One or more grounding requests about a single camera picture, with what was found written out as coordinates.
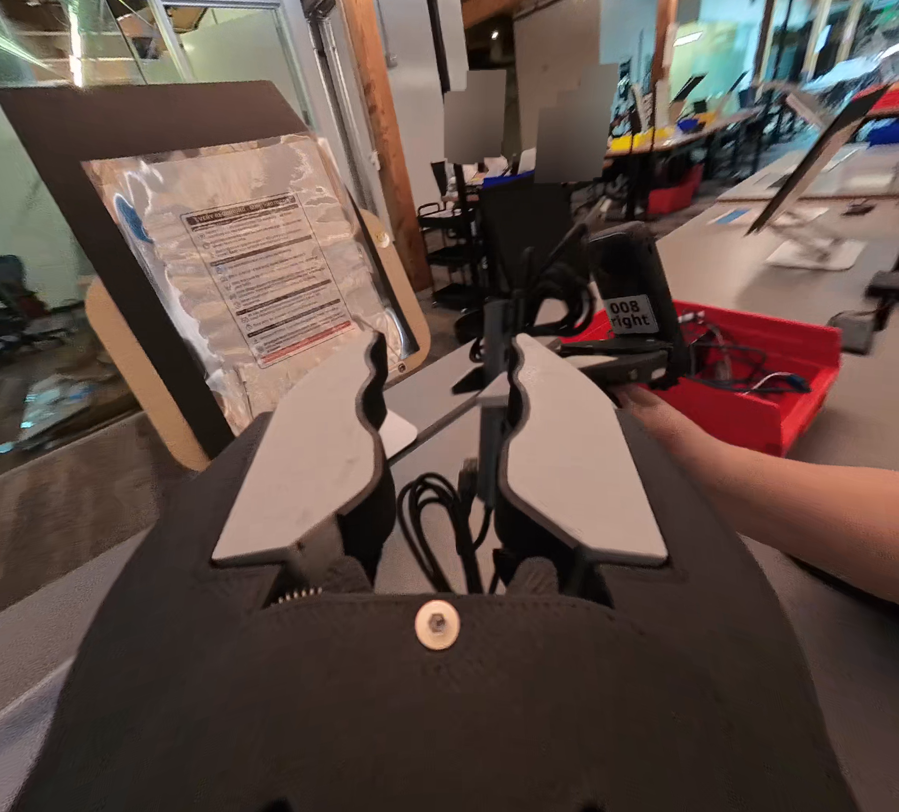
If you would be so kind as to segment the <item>black adapter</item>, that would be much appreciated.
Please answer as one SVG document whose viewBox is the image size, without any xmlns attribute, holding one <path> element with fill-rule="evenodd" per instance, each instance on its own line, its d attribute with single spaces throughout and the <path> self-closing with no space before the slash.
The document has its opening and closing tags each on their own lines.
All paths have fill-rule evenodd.
<svg viewBox="0 0 899 812">
<path fill-rule="evenodd" d="M 875 273 L 864 290 L 864 297 L 874 302 L 871 309 L 844 310 L 827 321 L 827 326 L 840 333 L 840 350 L 845 354 L 869 354 L 876 336 L 897 311 L 897 268 Z"/>
</svg>

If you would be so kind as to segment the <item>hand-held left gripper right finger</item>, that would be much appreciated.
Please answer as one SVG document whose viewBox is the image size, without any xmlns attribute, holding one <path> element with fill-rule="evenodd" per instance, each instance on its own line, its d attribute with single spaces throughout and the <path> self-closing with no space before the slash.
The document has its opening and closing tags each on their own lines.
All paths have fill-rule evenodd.
<svg viewBox="0 0 899 812">
<path fill-rule="evenodd" d="M 500 497 L 590 561 L 661 566 L 669 558 L 613 401 L 527 334 L 511 340 Z"/>
</svg>

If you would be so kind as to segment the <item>instruction sheet on stand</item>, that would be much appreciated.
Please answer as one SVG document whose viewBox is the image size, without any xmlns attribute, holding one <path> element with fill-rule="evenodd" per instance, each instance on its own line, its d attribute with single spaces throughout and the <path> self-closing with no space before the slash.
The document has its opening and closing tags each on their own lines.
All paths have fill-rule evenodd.
<svg viewBox="0 0 899 812">
<path fill-rule="evenodd" d="M 309 127 L 267 81 L 12 87 L 2 89 L 1 104 L 192 436 L 215 458 L 233 440 L 226 417 L 82 164 L 302 134 Z"/>
</svg>

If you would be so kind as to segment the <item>wooden beam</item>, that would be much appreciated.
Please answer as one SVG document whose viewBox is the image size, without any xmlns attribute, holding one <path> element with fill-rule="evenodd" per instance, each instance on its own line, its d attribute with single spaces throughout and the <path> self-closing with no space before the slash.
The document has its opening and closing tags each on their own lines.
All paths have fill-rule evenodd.
<svg viewBox="0 0 899 812">
<path fill-rule="evenodd" d="M 395 246 L 413 290 L 430 289 L 433 279 L 418 225 L 375 3 L 374 0 L 335 2 L 354 55 L 354 76 L 378 158 L 378 177 Z"/>
</svg>

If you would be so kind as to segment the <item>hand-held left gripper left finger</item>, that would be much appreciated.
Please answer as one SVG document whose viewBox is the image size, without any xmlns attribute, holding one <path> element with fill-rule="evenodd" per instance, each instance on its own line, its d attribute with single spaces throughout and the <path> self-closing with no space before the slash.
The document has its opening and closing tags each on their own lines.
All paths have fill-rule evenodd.
<svg viewBox="0 0 899 812">
<path fill-rule="evenodd" d="M 379 428 L 387 344 L 361 332 L 279 402 L 220 532 L 220 567 L 302 567 L 332 552 L 336 516 L 367 499 L 386 465 Z"/>
</svg>

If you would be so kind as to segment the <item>instruction sheet in clear sleeve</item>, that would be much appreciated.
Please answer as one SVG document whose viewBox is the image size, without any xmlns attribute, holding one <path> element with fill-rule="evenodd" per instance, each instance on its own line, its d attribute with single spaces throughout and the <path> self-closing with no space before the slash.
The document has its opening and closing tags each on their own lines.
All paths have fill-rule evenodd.
<svg viewBox="0 0 899 812">
<path fill-rule="evenodd" d="M 313 132 L 82 162 L 238 435 L 354 335 L 417 345 Z"/>
</svg>

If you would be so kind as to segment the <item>person's right forearm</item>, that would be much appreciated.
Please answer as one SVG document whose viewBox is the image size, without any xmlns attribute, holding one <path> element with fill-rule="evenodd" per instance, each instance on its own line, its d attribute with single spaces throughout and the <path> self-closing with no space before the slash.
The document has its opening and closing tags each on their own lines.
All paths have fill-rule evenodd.
<svg viewBox="0 0 899 812">
<path fill-rule="evenodd" d="M 897 603 L 897 472 L 772 457 L 695 427 L 663 441 L 738 533 Z"/>
</svg>

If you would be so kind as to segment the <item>black chair back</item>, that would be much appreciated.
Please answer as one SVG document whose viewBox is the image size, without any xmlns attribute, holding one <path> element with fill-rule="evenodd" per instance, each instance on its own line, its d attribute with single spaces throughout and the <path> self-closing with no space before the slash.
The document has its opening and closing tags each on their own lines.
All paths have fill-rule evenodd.
<svg viewBox="0 0 899 812">
<path fill-rule="evenodd" d="M 574 222 L 568 188 L 537 184 L 533 175 L 485 179 L 478 209 L 490 300 L 525 287 Z"/>
</svg>

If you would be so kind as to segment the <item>small red bin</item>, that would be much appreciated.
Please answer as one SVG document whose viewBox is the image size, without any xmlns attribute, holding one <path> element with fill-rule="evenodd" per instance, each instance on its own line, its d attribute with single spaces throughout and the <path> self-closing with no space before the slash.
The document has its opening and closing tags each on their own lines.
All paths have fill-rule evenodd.
<svg viewBox="0 0 899 812">
<path fill-rule="evenodd" d="M 667 217 L 690 207 L 702 182 L 703 173 L 704 166 L 691 166 L 691 169 L 680 179 L 678 184 L 649 191 L 646 201 L 646 217 L 648 219 Z"/>
</svg>

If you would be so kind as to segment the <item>person's right hand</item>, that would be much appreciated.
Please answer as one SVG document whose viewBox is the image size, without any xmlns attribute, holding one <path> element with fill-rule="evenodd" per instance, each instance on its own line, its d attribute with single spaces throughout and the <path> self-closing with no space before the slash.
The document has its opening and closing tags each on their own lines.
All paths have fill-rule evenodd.
<svg viewBox="0 0 899 812">
<path fill-rule="evenodd" d="M 630 385 L 614 389 L 614 396 L 685 467 L 700 469 L 714 458 L 715 439 L 656 394 Z"/>
</svg>

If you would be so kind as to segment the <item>black panel on white stand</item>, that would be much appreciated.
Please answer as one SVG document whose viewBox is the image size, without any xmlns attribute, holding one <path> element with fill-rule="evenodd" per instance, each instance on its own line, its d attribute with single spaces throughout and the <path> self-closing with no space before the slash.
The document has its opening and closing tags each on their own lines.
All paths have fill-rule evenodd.
<svg viewBox="0 0 899 812">
<path fill-rule="evenodd" d="M 782 239 L 765 260 L 766 266 L 844 272 L 857 262 L 865 247 L 864 242 L 841 236 L 827 228 L 821 224 L 822 218 L 819 216 L 814 219 L 805 217 L 799 203 L 807 188 L 824 172 L 888 90 L 888 85 L 870 87 L 851 98 L 832 116 L 815 144 L 750 224 L 747 236 L 772 230 Z"/>
</svg>

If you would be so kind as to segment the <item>red plastic bin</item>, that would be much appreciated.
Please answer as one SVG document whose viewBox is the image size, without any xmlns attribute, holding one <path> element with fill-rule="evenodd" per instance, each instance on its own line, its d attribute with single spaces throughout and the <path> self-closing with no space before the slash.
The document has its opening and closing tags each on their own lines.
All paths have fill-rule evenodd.
<svg viewBox="0 0 899 812">
<path fill-rule="evenodd" d="M 786 456 L 837 380 L 840 333 L 703 303 L 674 306 L 690 367 L 654 394 L 720 440 Z"/>
</svg>

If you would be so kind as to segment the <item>grey USB hub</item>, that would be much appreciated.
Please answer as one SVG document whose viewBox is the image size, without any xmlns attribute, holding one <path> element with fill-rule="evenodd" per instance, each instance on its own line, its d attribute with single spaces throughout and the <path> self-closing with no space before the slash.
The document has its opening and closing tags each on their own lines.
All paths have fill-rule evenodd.
<svg viewBox="0 0 899 812">
<path fill-rule="evenodd" d="M 497 471 L 509 402 L 508 347 L 510 302 L 488 301 L 481 342 L 484 387 L 478 394 L 478 498 L 487 510 L 496 507 Z"/>
</svg>

